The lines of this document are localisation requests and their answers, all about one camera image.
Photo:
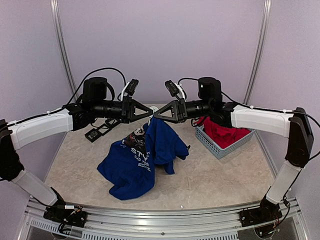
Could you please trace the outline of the blue printed t-shirt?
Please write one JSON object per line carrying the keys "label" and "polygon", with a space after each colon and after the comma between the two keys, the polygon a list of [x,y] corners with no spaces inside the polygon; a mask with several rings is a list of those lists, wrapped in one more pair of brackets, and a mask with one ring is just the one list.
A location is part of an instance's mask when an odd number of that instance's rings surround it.
{"label": "blue printed t-shirt", "polygon": [[121,201],[136,199],[155,186],[157,166],[173,175],[174,160],[185,160],[189,149],[166,122],[152,117],[125,138],[112,143],[97,170],[113,184],[110,195]]}

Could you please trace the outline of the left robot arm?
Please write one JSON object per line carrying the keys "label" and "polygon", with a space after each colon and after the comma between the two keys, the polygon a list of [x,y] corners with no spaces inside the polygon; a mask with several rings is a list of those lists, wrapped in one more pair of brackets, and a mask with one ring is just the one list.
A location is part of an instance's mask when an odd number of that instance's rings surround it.
{"label": "left robot arm", "polygon": [[114,93],[104,77],[86,79],[83,93],[76,102],[68,103],[54,111],[28,119],[0,121],[0,178],[16,184],[33,196],[40,204],[51,207],[49,212],[63,223],[70,218],[62,198],[51,187],[25,169],[17,153],[24,146],[38,140],[71,131],[78,131],[98,118],[111,118],[123,124],[153,115],[153,111],[132,98],[139,81],[132,79],[124,86],[121,100],[107,100],[107,93]]}

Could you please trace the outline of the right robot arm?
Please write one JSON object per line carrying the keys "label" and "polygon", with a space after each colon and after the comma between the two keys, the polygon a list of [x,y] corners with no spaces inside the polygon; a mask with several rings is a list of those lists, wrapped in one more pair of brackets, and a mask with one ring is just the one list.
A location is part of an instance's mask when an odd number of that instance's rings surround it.
{"label": "right robot arm", "polygon": [[295,110],[276,110],[244,105],[236,101],[223,101],[221,82],[213,77],[197,79],[199,100],[186,101],[178,83],[165,82],[170,95],[176,99],[160,108],[153,116],[170,123],[183,123],[188,119],[210,117],[226,128],[246,128],[276,134],[288,139],[285,162],[274,183],[256,210],[256,218],[266,222],[275,212],[275,206],[287,194],[301,170],[313,159],[314,136],[310,125],[312,117],[301,107]]}

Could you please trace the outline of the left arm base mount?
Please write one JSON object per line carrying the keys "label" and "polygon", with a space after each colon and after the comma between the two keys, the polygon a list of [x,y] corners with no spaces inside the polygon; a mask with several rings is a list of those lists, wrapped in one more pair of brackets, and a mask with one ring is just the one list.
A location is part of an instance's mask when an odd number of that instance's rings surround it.
{"label": "left arm base mount", "polygon": [[46,207],[43,217],[47,220],[83,228],[87,220],[87,212],[79,205],[57,204]]}

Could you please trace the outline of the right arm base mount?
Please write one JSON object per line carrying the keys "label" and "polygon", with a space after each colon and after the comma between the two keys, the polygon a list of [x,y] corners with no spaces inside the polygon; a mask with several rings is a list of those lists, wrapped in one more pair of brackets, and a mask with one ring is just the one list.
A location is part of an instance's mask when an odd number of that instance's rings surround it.
{"label": "right arm base mount", "polygon": [[239,218],[242,227],[249,227],[262,223],[267,223],[273,220],[278,220],[283,217],[279,203],[274,204],[263,197],[260,204],[256,208],[245,208],[239,212]]}

